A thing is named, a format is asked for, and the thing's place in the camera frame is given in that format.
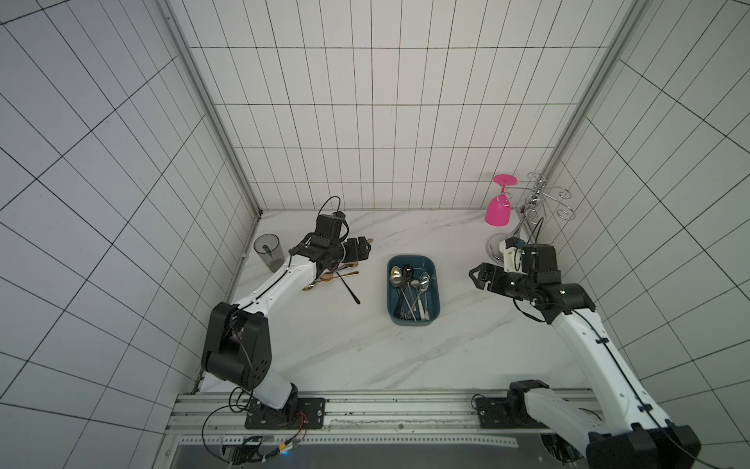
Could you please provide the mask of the rose gold spoon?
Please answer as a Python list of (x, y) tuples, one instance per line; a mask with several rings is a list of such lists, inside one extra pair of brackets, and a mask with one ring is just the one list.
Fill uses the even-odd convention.
[(335, 277), (335, 276), (336, 276), (336, 275), (337, 275), (338, 273), (340, 273), (340, 272), (342, 272), (342, 271), (345, 271), (345, 270), (347, 270), (347, 269), (353, 269), (353, 268), (356, 268), (356, 267), (357, 267), (358, 265), (359, 265), (359, 263), (357, 263), (357, 262), (354, 262), (354, 263), (347, 263), (347, 264), (342, 264), (342, 265), (339, 265), (339, 266), (337, 266), (337, 267), (336, 267), (336, 268), (335, 268), (335, 269), (334, 269), (333, 271), (331, 271), (331, 272), (327, 272), (327, 273), (325, 273), (324, 275), (325, 275), (326, 277), (329, 277), (330, 279), (332, 279), (332, 278), (333, 278), (333, 277)]

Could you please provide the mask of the small silver spoon front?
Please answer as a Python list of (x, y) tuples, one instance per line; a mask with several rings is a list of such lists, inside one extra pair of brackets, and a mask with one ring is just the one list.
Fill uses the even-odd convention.
[(410, 283), (410, 285), (417, 291), (416, 305), (418, 307), (420, 320), (430, 319), (429, 314), (425, 307), (425, 303), (422, 300), (423, 294), (426, 293), (429, 288), (429, 283), (430, 283), (430, 280), (428, 277), (421, 277), (419, 281), (417, 281), (417, 279), (414, 279), (414, 281)]

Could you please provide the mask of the teal plastic storage box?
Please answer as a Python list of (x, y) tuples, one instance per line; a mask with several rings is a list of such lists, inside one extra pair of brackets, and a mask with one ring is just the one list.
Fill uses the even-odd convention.
[[(429, 320), (420, 320), (418, 307), (416, 305), (417, 291), (411, 285), (408, 287), (407, 294), (417, 320), (402, 320), (395, 313), (398, 293), (390, 284), (390, 271), (394, 266), (403, 267), (404, 265), (410, 265), (413, 268), (412, 281), (414, 281), (414, 279), (419, 281), (421, 277), (428, 277), (430, 280), (429, 288), (422, 296), (422, 300), (425, 303), (426, 310), (430, 317)], [(386, 289), (387, 312), (390, 319), (398, 326), (429, 326), (429, 324), (432, 324), (437, 318), (439, 318), (439, 313), (441, 312), (441, 300), (439, 300), (437, 268), (434, 261), (429, 257), (417, 254), (402, 254), (391, 258), (387, 265)]]

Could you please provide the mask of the large silver spoon front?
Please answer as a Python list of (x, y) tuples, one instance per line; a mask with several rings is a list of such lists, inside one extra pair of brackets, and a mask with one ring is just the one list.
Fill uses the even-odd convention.
[(406, 297), (406, 293), (404, 291), (406, 280), (400, 267), (392, 267), (390, 271), (389, 281), (392, 287), (394, 287), (394, 289), (396, 289), (396, 292), (398, 293), (395, 313), (402, 320), (417, 320), (416, 314), (414, 313), (413, 308), (410, 306), (409, 300)]

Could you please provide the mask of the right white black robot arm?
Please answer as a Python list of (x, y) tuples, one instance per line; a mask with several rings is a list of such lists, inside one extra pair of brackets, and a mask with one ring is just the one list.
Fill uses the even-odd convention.
[(526, 244), (503, 265), (482, 263), (469, 277), (475, 287), (529, 302), (538, 321), (552, 326), (576, 358), (602, 409), (594, 417), (540, 380), (512, 383), (501, 420), (516, 428), (543, 425), (583, 456), (592, 468), (689, 468), (701, 443), (646, 392), (611, 344), (585, 288), (563, 283), (554, 246)]

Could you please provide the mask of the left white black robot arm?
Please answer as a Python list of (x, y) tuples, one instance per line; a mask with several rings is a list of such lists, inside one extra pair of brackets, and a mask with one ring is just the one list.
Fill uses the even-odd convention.
[(370, 242), (341, 232), (348, 229), (341, 211), (318, 215), (316, 228), (290, 250), (289, 259), (265, 283), (236, 304), (217, 304), (209, 318), (202, 369), (250, 393), (266, 408), (295, 410), (296, 386), (271, 368), (269, 316), (339, 265), (368, 259)]

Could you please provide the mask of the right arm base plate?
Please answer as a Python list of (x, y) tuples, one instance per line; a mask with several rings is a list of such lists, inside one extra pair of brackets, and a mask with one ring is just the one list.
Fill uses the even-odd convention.
[(471, 406), (482, 429), (524, 428), (525, 419), (506, 398), (488, 398), (481, 394), (472, 396)]

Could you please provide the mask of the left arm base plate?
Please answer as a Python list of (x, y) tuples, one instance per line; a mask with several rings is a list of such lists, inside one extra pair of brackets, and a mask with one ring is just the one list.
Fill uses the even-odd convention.
[(244, 428), (247, 430), (321, 429), (325, 416), (324, 398), (291, 396), (281, 410), (275, 410), (254, 399), (248, 410)]

